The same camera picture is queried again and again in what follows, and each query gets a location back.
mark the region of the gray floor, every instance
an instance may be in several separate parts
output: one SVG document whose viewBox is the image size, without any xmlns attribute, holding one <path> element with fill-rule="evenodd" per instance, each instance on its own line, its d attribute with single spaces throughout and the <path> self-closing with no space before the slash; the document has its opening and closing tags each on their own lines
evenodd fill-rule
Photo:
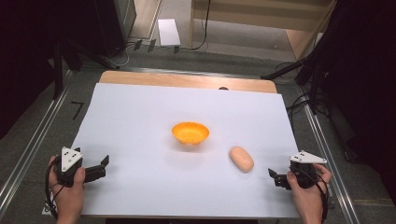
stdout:
<svg viewBox="0 0 396 224">
<path fill-rule="evenodd" d="M 150 39 L 152 37 L 161 3 L 162 0 L 134 0 L 136 19 L 131 38 Z"/>
<path fill-rule="evenodd" d="M 163 0 L 158 19 L 175 19 L 180 47 L 189 47 L 191 0 Z M 195 20 L 192 45 L 200 46 L 204 40 L 205 21 Z M 150 40 L 161 45 L 158 24 Z M 209 21 L 206 43 L 197 51 L 270 59 L 281 62 L 295 61 L 289 40 L 283 29 L 228 22 Z"/>
<path fill-rule="evenodd" d="M 284 43 L 285 46 L 288 43 L 284 35 L 269 38 L 274 38 L 276 41 Z M 150 51 L 148 46 L 142 46 L 136 50 L 129 48 L 129 62 L 123 65 L 121 70 L 151 68 L 204 72 L 210 73 L 212 76 L 218 76 L 219 74 L 216 73 L 221 73 L 230 74 L 233 77 L 259 78 L 260 75 L 273 73 L 278 64 L 289 60 L 288 57 L 282 58 L 281 54 L 276 55 L 271 51 L 267 51 L 269 57 L 247 57 L 250 49 L 240 50 L 239 47 L 236 48 L 239 48 L 238 51 L 244 51 L 244 55 L 227 53 L 225 51 L 228 47 L 219 51 L 221 53 L 187 50 L 174 53 L 174 49 L 160 47 Z M 120 53 L 111 60 L 116 63 L 125 63 L 127 57 Z M 3 218 L 0 219 L 1 223 L 54 223 L 51 217 L 41 215 L 44 205 L 44 177 L 48 160 L 51 155 L 58 154 L 63 146 L 72 145 L 78 127 L 88 109 L 93 87 L 104 71 L 105 69 L 96 63 L 84 61 L 81 71 L 73 72 L 64 102 L 49 126 L 41 145 L 37 148 L 37 153 L 13 195 L 11 203 L 8 204 Z M 285 105 L 291 105 L 300 95 L 299 88 L 293 82 L 295 75 L 295 72 L 290 72 L 276 80 L 276 88 L 282 94 Z M 0 169 L 2 187 L 22 156 L 22 152 L 28 146 L 50 104 L 53 103 L 51 101 L 52 93 L 53 87 L 49 86 L 21 116 L 8 135 L 0 141 L 0 162 L 3 165 Z M 71 104 L 72 101 L 85 103 L 76 119 L 73 117 L 76 115 L 78 107 Z M 321 115 L 318 115 L 318 120 L 361 223 L 394 223 L 396 219 L 395 206 L 382 186 L 378 174 L 365 164 L 352 164 L 345 161 L 343 144 L 339 141 L 331 122 Z M 294 126 L 298 148 L 318 154 L 318 143 L 304 110 L 295 115 Z M 334 197 L 334 202 L 336 206 L 329 212 L 327 223 L 347 223 L 336 197 Z M 105 221 L 99 217 L 84 217 L 80 223 L 105 223 Z M 260 220 L 260 223 L 276 223 L 276 220 Z M 300 223 L 300 220 L 282 219 L 277 223 Z"/>
</svg>

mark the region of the finger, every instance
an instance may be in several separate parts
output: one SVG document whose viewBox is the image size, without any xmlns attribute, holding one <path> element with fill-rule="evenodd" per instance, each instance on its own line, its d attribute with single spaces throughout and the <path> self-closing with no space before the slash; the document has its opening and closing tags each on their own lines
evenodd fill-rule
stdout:
<svg viewBox="0 0 396 224">
<path fill-rule="evenodd" d="M 332 178 L 332 172 L 319 164 L 314 164 L 314 167 L 320 172 L 320 176 L 323 178 L 323 180 L 326 181 L 326 183 L 329 183 L 330 179 Z"/>
<path fill-rule="evenodd" d="M 297 177 L 292 171 L 288 171 L 286 178 L 288 179 L 291 189 L 297 189 L 300 187 L 297 182 Z"/>
<path fill-rule="evenodd" d="M 55 160 L 55 157 L 52 156 L 49 160 L 49 165 Z M 58 179 L 56 177 L 55 171 L 54 171 L 54 166 L 56 164 L 54 164 L 51 168 L 50 168 L 50 172 L 49 172 L 49 186 L 53 186 L 56 183 L 58 183 Z"/>
<path fill-rule="evenodd" d="M 79 167 L 74 177 L 73 187 L 83 188 L 82 185 L 84 184 L 84 180 L 85 180 L 85 168 Z"/>
</svg>

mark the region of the wire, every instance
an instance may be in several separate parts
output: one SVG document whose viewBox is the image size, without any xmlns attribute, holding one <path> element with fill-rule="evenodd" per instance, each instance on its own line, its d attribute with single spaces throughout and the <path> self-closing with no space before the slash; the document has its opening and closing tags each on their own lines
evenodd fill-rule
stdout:
<svg viewBox="0 0 396 224">
<path fill-rule="evenodd" d="M 300 106 L 300 108 L 298 108 L 298 110 L 294 111 L 292 114 L 288 115 L 288 116 L 293 116 L 295 114 L 298 114 L 304 107 Z"/>
<path fill-rule="evenodd" d="M 315 109 L 320 113 L 320 114 L 323 114 L 323 115 L 328 115 L 328 112 L 327 112 L 327 109 L 326 109 L 326 107 L 324 108 L 325 109 L 325 111 L 322 111 L 322 110 L 320 110 L 318 107 L 320 106 L 321 104 L 317 104 L 317 105 L 315 105 Z"/>
<path fill-rule="evenodd" d="M 58 219 L 58 213 L 56 212 L 56 206 L 53 203 L 53 201 L 50 199 L 50 171 L 52 169 L 52 166 L 54 166 L 56 163 L 58 163 L 61 160 L 60 156 L 55 157 L 55 160 L 53 160 L 50 164 L 49 167 L 47 168 L 46 172 L 46 179 L 45 179 L 45 193 L 46 193 L 46 211 L 50 211 L 53 217 L 55 219 Z"/>
<path fill-rule="evenodd" d="M 201 44 L 198 48 L 191 49 L 191 50 L 200 49 L 201 46 L 206 42 L 206 36 L 207 36 L 207 20 L 209 19 L 210 3 L 211 3 L 211 0 L 209 0 L 209 2 L 207 3 L 206 21 L 205 21 L 205 37 L 204 37 L 204 41 L 202 41 L 202 44 Z"/>
<path fill-rule="evenodd" d="M 324 186 L 326 187 L 326 191 L 329 192 L 329 188 L 328 188 L 328 184 L 326 181 L 324 181 L 324 179 L 317 174 L 317 176 L 320 178 L 320 180 L 324 183 Z"/>
<path fill-rule="evenodd" d="M 55 196 L 53 196 L 53 198 L 52 198 L 52 203 L 55 202 L 56 196 L 58 196 L 58 194 L 59 194 L 63 189 L 64 189 L 64 186 L 62 186 L 62 187 L 58 190 L 58 192 L 55 194 Z"/>
<path fill-rule="evenodd" d="M 324 191 L 323 191 L 323 189 L 320 187 L 320 185 L 318 184 L 318 181 L 316 181 L 314 178 L 312 178 L 309 174 L 307 174 L 304 170 L 302 170 L 302 169 L 300 169 L 300 168 L 297 168 L 297 167 L 294 167 L 294 166 L 291 166 L 290 167 L 290 169 L 291 170 L 297 170 L 298 172 L 300 172 L 300 173 L 302 173 L 303 175 L 305 175 L 306 177 L 308 177 L 311 181 L 312 181 L 312 183 L 314 183 L 317 187 L 318 187 L 318 190 L 320 191 L 320 193 L 321 194 L 325 194 L 324 193 Z"/>
<path fill-rule="evenodd" d="M 112 62 L 110 59 L 108 59 L 107 57 L 106 57 L 106 60 L 108 60 L 109 62 L 111 62 L 112 64 L 114 64 L 114 65 L 116 65 L 116 66 L 124 66 L 125 64 L 127 64 L 127 63 L 129 62 L 128 48 L 130 48 L 131 46 L 134 46 L 134 44 L 132 44 L 132 45 L 126 47 L 126 49 L 125 49 L 125 54 L 126 54 L 126 57 L 127 57 L 127 60 L 126 60 L 125 63 L 114 63 L 114 62 Z"/>
<path fill-rule="evenodd" d="M 304 94 L 302 94 L 302 95 L 300 95 L 299 97 L 297 97 L 297 99 L 293 102 L 293 104 L 291 105 L 291 106 L 288 106 L 288 107 L 286 107 L 286 110 L 287 111 L 289 111 L 288 112 L 288 117 L 289 117 L 289 120 L 290 120 L 290 126 L 291 126 L 291 130 L 293 131 L 293 133 L 294 133 L 294 123 L 293 123 L 293 115 L 294 114 L 297 114 L 298 112 L 300 112 L 301 111 L 301 109 L 302 109 L 302 107 L 298 110 L 298 111 L 296 111 L 296 112 L 293 112 L 294 111 L 294 109 L 295 108 L 298 108 L 299 106 L 305 106 L 305 105 L 308 105 L 308 104 L 312 104 L 312 101 L 311 101 L 311 99 L 307 99 L 307 100 L 304 100 L 304 101 L 301 101 L 300 103 L 298 103 L 298 104 L 296 104 L 298 101 L 299 101 L 299 99 L 300 98 L 302 98 L 303 96 L 305 96 L 305 95 L 309 95 L 311 92 L 306 92 L 306 93 L 304 93 Z M 320 98 L 320 99 L 317 99 L 316 101 L 315 101 L 315 107 L 318 107 L 319 105 L 325 105 L 325 104 L 319 104 L 319 102 L 321 102 L 323 100 L 323 98 Z"/>
<path fill-rule="evenodd" d="M 205 27 L 204 27 L 204 20 L 201 20 L 201 27 L 202 27 L 202 31 L 206 32 Z M 209 44 L 207 43 L 207 41 L 205 41 L 205 42 L 206 42 L 206 49 L 208 49 Z"/>
<path fill-rule="evenodd" d="M 277 68 L 278 68 L 280 65 L 285 64 L 285 63 L 280 63 L 280 64 L 278 64 L 278 65 L 275 67 L 275 72 L 277 72 Z"/>
<path fill-rule="evenodd" d="M 53 187 L 55 187 L 55 186 L 57 186 L 57 185 L 59 185 L 58 183 L 56 183 L 56 184 L 53 184 L 52 186 L 50 186 L 49 188 L 50 189 L 52 189 Z"/>
</svg>

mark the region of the white triangular marker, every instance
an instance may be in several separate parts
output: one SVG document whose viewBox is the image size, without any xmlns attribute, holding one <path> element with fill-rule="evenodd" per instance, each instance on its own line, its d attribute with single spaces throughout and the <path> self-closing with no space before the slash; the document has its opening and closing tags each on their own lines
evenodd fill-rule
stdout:
<svg viewBox="0 0 396 224">
<path fill-rule="evenodd" d="M 308 152 L 301 151 L 293 156 L 290 156 L 291 161 L 296 161 L 299 163 L 326 163 L 325 159 L 321 157 L 314 156 Z"/>
<path fill-rule="evenodd" d="M 66 172 L 82 158 L 82 153 L 73 149 L 62 148 L 62 172 Z"/>
</svg>

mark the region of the power cord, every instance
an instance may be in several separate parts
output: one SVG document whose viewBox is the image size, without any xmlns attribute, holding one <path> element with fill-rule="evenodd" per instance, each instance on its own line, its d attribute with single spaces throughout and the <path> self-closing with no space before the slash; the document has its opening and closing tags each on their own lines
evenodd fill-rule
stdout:
<svg viewBox="0 0 396 224">
<path fill-rule="evenodd" d="M 204 41 L 202 41 L 202 44 L 201 44 L 198 48 L 191 49 L 191 50 L 200 49 L 201 46 L 206 42 L 206 36 L 207 36 L 207 20 L 209 19 L 210 3 L 211 3 L 211 0 L 209 0 L 209 2 L 207 3 L 206 20 L 205 20 L 205 37 L 204 37 Z"/>
<path fill-rule="evenodd" d="M 55 160 L 53 160 L 50 164 L 49 167 L 47 168 L 46 172 L 46 180 L 45 180 L 45 192 L 46 192 L 46 212 L 50 212 L 55 219 L 58 219 L 58 213 L 56 212 L 56 206 L 53 203 L 55 200 L 55 197 L 61 192 L 63 188 L 61 188 L 53 197 L 53 199 L 50 198 L 50 188 L 56 186 L 57 184 L 54 184 L 50 187 L 50 171 L 52 169 L 52 166 L 60 162 L 61 156 L 56 156 Z"/>
<path fill-rule="evenodd" d="M 125 64 L 127 64 L 127 63 L 129 62 L 128 48 L 130 48 L 130 47 L 132 47 L 132 46 L 134 46 L 134 44 L 132 44 L 132 45 L 130 45 L 130 46 L 128 46 L 128 47 L 125 48 L 125 54 L 126 54 L 126 57 L 127 57 L 127 60 L 126 60 L 125 63 L 114 63 L 114 62 L 112 62 L 110 59 L 108 59 L 107 57 L 106 57 L 106 60 L 108 60 L 110 63 L 112 63 L 112 64 L 114 64 L 114 65 L 116 65 L 116 66 L 124 66 Z"/>
<path fill-rule="evenodd" d="M 312 76 L 313 76 L 314 75 L 313 68 L 310 67 L 310 66 L 305 65 L 304 62 L 307 61 L 309 59 L 309 56 L 312 55 L 315 52 L 315 46 L 317 44 L 317 40 L 318 40 L 318 36 L 315 36 L 314 47 L 312 48 L 312 51 L 310 52 L 310 54 L 307 57 L 302 58 L 301 60 L 299 60 L 299 61 L 297 61 L 295 63 L 294 62 L 285 62 L 285 63 L 291 63 L 291 65 L 289 65 L 288 67 L 283 68 L 283 69 L 285 69 L 285 72 L 283 72 L 283 73 L 281 73 L 281 72 L 278 73 L 277 72 L 277 68 L 280 65 L 285 64 L 285 63 L 280 63 L 280 64 L 278 64 L 276 66 L 275 72 L 273 74 L 270 74 L 270 75 L 267 75 L 267 76 L 263 76 L 263 77 L 261 77 L 261 79 L 273 80 L 273 79 L 275 79 L 277 77 L 283 76 L 284 74 L 286 74 L 286 73 L 288 73 L 288 72 L 290 72 L 290 71 L 292 71 L 294 69 L 299 68 L 300 66 L 307 67 L 307 68 L 311 69 L 311 73 L 312 73 Z"/>
<path fill-rule="evenodd" d="M 311 92 L 306 92 L 306 93 L 300 95 L 299 97 L 297 97 L 297 99 L 293 102 L 293 104 L 292 104 L 291 106 L 286 107 L 286 111 L 288 111 L 288 117 L 289 117 L 289 120 L 290 120 L 291 130 L 293 131 L 293 133 L 294 133 L 293 115 L 296 114 L 296 113 L 298 113 L 298 112 L 300 112 L 301 109 L 302 109 L 305 105 L 308 105 L 308 104 L 311 104 L 311 103 L 312 103 L 311 100 L 310 100 L 309 98 L 308 98 L 307 100 L 301 101 L 301 102 L 298 103 L 298 104 L 297 104 L 297 102 L 298 102 L 302 97 L 304 97 L 304 96 L 306 96 L 306 95 L 309 95 L 310 93 L 311 93 Z M 325 104 L 322 103 L 322 100 L 323 100 L 323 98 L 317 99 L 317 101 L 315 102 L 315 107 L 318 107 L 319 105 L 325 105 Z"/>
</svg>

